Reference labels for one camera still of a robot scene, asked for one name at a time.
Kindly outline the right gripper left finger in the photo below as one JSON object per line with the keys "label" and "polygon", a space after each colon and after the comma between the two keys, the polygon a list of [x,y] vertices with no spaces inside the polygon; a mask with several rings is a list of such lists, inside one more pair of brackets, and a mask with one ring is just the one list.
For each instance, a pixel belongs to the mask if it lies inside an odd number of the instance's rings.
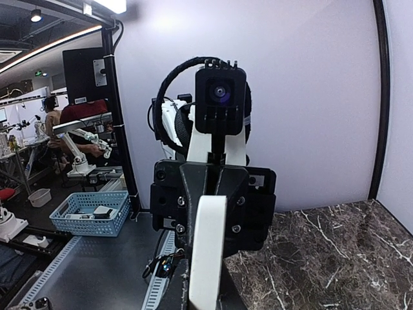
{"label": "right gripper left finger", "polygon": [[190,269],[186,268],[181,273],[182,290],[181,290],[181,307],[180,310],[190,309],[189,285],[190,285]]}

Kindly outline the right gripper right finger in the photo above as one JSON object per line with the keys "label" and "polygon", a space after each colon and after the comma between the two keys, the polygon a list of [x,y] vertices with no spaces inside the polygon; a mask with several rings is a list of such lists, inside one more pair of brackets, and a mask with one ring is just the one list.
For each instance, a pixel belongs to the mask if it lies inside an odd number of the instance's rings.
{"label": "right gripper right finger", "polygon": [[226,267],[223,263],[221,268],[221,279],[219,286],[219,294],[217,298],[218,310],[247,310],[235,283]]}

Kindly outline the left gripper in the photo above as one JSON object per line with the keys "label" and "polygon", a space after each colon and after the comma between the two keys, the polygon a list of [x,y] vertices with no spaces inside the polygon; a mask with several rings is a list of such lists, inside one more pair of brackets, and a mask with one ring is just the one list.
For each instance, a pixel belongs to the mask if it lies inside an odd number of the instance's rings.
{"label": "left gripper", "polygon": [[191,255],[199,199],[226,196],[224,255],[262,248],[275,211],[271,169],[161,160],[150,187],[152,227],[175,231],[175,245]]}

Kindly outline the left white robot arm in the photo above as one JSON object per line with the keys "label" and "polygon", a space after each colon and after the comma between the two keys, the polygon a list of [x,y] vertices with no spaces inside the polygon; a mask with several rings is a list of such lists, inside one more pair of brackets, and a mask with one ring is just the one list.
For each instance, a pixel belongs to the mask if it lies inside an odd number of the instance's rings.
{"label": "left white robot arm", "polygon": [[224,256],[260,250],[272,224],[277,176],[250,165],[246,72],[236,61],[193,57],[167,75],[151,108],[165,153],[150,188],[153,228],[174,231],[176,245],[191,250],[200,198],[223,196]]}

